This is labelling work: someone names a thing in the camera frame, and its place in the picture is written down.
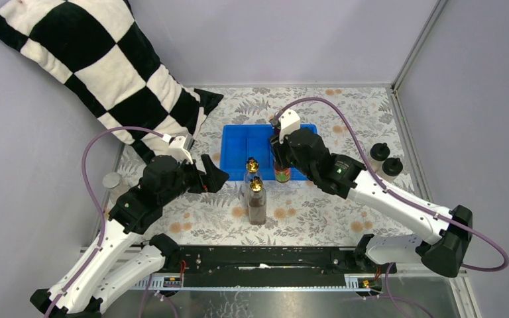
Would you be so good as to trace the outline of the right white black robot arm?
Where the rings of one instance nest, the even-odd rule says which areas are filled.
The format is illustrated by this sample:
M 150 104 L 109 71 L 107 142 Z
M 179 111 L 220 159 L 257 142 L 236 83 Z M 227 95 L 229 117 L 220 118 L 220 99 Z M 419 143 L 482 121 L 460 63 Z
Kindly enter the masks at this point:
M 472 239 L 470 209 L 434 205 L 397 187 L 382 189 L 365 165 L 331 153 L 322 138 L 301 128 L 269 139 L 281 168 L 295 168 L 321 191 L 371 207 L 411 230 L 410 237 L 365 235 L 353 256 L 356 269 L 372 272 L 379 264 L 421 262 L 432 272 L 454 278 Z

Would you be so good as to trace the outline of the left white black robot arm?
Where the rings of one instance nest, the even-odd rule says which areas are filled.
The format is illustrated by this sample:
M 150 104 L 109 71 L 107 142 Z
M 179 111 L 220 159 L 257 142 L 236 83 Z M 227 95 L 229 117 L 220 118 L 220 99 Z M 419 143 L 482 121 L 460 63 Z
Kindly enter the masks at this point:
M 175 270 L 182 257 L 180 246 L 168 235 L 154 235 L 133 259 L 114 270 L 128 247 L 161 218 L 163 208 L 188 193 L 216 193 L 229 179 L 207 154 L 205 168 L 195 161 L 161 155 L 143 170 L 136 186 L 121 195 L 91 247 L 55 285 L 38 289 L 30 302 L 45 317 L 101 317 L 108 306 L 141 278 L 158 270 Z

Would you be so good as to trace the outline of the yellow-cap sauce bottle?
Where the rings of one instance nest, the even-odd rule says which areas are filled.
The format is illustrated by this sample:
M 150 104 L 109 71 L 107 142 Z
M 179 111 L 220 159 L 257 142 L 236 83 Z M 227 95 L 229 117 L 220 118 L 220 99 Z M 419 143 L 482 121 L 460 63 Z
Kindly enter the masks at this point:
M 283 168 L 279 163 L 274 162 L 274 177 L 277 182 L 286 183 L 291 179 L 291 168 Z

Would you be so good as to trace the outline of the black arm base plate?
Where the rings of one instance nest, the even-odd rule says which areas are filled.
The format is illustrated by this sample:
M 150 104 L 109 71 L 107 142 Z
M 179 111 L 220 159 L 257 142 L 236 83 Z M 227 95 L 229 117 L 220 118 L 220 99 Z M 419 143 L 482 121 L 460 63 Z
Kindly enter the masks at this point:
M 336 288 L 347 274 L 373 279 L 396 268 L 350 247 L 182 245 L 157 272 L 186 288 Z

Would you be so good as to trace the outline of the blue plastic divided bin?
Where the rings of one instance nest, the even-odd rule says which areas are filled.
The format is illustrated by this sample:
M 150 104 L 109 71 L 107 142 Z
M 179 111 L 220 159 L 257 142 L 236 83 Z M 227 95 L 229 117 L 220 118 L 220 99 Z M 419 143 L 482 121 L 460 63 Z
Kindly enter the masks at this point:
M 274 152 L 280 143 L 272 144 L 275 135 L 272 125 L 225 125 L 221 145 L 220 169 L 228 173 L 230 181 L 243 181 L 247 160 L 253 157 L 259 163 L 264 181 L 274 181 Z

